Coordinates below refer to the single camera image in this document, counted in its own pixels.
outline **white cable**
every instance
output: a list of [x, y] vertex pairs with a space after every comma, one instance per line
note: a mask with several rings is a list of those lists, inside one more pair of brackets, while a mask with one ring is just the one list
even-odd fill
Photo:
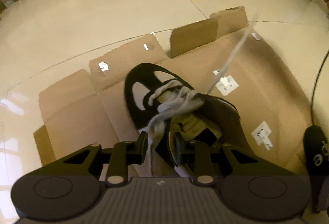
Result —
[[213, 88], [218, 83], [218, 81], [225, 75], [225, 73], [226, 73], [229, 65], [231, 64], [233, 58], [237, 55], [237, 53], [239, 52], [241, 47], [246, 42], [248, 36], [250, 35], [250, 33], [252, 32], [254, 26], [256, 25], [256, 21], [259, 18], [260, 12], [261, 12], [265, 2], [266, 2], [266, 0], [263, 0], [263, 3], [259, 6], [257, 12], [254, 14], [254, 17], [251, 20], [251, 24], [246, 28], [242, 38], [240, 39], [240, 41], [237, 43], [237, 45], [235, 46], [235, 48], [231, 52], [230, 56], [228, 57], [227, 61], [223, 65], [223, 67], [218, 71], [218, 74], [215, 75], [215, 77], [213, 78], [213, 81], [212, 81], [212, 83], [211, 83], [211, 85], [210, 85], [210, 87], [207, 91], [207, 94], [209, 94], [213, 90]]

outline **storage bin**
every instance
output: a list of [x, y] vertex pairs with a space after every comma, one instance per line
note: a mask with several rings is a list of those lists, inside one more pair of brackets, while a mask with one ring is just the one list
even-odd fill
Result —
[[14, 2], [16, 2], [16, 0], [1, 0], [1, 1], [7, 8], [11, 6]]

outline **paper label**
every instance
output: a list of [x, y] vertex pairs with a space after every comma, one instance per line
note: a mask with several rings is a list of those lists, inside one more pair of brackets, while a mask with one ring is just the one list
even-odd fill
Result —
[[269, 125], [263, 121], [252, 133], [251, 135], [254, 137], [257, 145], [264, 144], [267, 150], [270, 150], [273, 147], [272, 142], [269, 139], [269, 135], [271, 134], [271, 129]]
[[215, 86], [223, 96], [228, 95], [237, 87], [239, 87], [238, 83], [234, 80], [232, 76], [222, 77]]

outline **metal screw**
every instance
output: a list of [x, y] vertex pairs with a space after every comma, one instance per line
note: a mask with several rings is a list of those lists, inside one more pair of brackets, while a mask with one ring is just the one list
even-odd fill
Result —
[[121, 176], [110, 176], [107, 178], [107, 181], [108, 181], [108, 183], [111, 183], [111, 184], [119, 184], [124, 181], [124, 178]]
[[202, 184], [209, 184], [213, 182], [213, 177], [208, 175], [199, 176], [197, 181]]

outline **ribbed gray surface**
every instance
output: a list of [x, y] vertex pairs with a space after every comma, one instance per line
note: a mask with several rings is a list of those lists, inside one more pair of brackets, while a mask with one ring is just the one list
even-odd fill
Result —
[[[37, 223], [21, 219], [18, 224]], [[253, 224], [226, 208], [211, 188], [197, 187], [188, 178], [133, 178], [110, 188], [89, 212], [58, 224]], [[294, 219], [277, 224], [305, 224]]]

